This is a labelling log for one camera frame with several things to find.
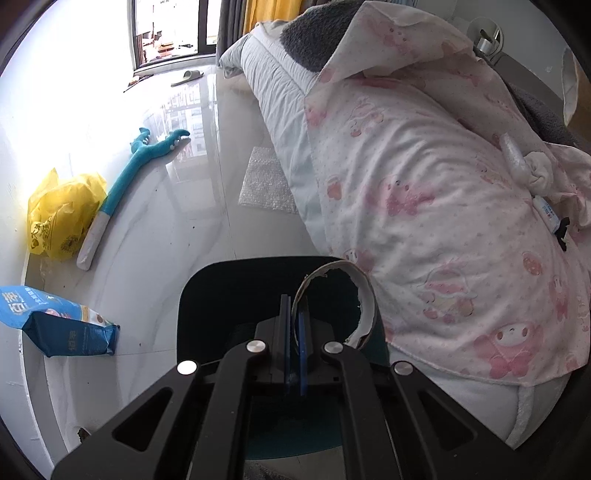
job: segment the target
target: triangular cutout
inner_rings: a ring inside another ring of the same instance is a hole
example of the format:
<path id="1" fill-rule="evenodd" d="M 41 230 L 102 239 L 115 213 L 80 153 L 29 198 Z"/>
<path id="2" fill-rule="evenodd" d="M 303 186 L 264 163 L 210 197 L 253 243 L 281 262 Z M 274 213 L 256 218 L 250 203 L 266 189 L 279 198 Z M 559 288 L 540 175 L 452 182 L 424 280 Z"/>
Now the triangular cutout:
<path id="1" fill-rule="evenodd" d="M 443 450 L 449 452 L 474 439 L 474 434 L 470 429 L 429 392 L 419 391 L 418 397 Z"/>
<path id="2" fill-rule="evenodd" d="M 160 390 L 113 431 L 113 438 L 139 452 L 145 452 L 172 396 L 171 388 Z"/>

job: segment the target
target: slipper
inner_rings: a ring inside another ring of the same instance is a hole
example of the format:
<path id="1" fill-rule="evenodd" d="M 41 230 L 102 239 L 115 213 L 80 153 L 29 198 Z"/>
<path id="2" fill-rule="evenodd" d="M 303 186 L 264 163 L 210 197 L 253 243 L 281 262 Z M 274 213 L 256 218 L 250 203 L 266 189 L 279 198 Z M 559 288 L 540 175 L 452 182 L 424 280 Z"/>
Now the slipper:
<path id="1" fill-rule="evenodd" d="M 171 83 L 170 86 L 176 87 L 177 85 L 182 85 L 183 83 L 190 82 L 191 80 L 200 79 L 202 76 L 203 72 L 200 72 L 199 70 L 187 70 L 184 73 L 182 80 L 180 80 L 179 82 Z"/>

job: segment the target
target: window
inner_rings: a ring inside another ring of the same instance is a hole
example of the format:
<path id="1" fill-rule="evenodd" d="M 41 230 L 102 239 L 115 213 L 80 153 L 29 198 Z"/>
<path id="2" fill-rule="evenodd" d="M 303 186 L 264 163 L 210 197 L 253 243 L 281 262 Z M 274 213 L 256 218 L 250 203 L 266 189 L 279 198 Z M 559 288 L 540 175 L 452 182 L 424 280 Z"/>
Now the window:
<path id="1" fill-rule="evenodd" d="M 132 0 L 136 69 L 216 51 L 222 0 Z"/>

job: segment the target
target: teal plush toy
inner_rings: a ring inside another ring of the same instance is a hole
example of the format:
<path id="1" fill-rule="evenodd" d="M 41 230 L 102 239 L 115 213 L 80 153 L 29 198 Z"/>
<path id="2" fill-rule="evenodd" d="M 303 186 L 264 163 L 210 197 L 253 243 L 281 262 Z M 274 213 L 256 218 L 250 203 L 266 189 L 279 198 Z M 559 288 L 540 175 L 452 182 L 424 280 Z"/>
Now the teal plush toy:
<path id="1" fill-rule="evenodd" d="M 100 239 L 105 233 L 105 229 L 109 220 L 115 213 L 115 209 L 123 198 L 125 190 L 131 184 L 140 168 L 146 165 L 150 160 L 163 157 L 170 153 L 179 144 L 182 137 L 188 137 L 190 133 L 186 130 L 175 130 L 161 142 L 155 145 L 148 145 L 150 141 L 150 131 L 147 128 L 140 128 L 139 136 L 131 142 L 131 158 L 129 163 L 119 175 L 116 182 L 111 187 L 107 198 L 100 206 L 95 219 L 86 234 L 84 243 L 80 253 L 78 253 L 78 260 L 76 265 L 82 270 L 88 270 L 92 264 L 92 259 L 95 256 Z"/>

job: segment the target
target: cartoon character print blanket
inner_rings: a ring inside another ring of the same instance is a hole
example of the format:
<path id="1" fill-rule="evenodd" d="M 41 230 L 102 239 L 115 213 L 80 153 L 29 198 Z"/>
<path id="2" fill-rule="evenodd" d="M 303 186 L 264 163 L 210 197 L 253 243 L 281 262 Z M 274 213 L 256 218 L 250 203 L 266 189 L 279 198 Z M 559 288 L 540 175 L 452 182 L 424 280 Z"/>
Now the cartoon character print blanket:
<path id="1" fill-rule="evenodd" d="M 389 342 L 505 384 L 587 362 L 591 159 L 542 142 L 465 36 L 366 2 L 304 105 L 331 253 L 370 273 Z M 505 132 L 548 155 L 581 245 L 563 252 L 511 179 Z"/>

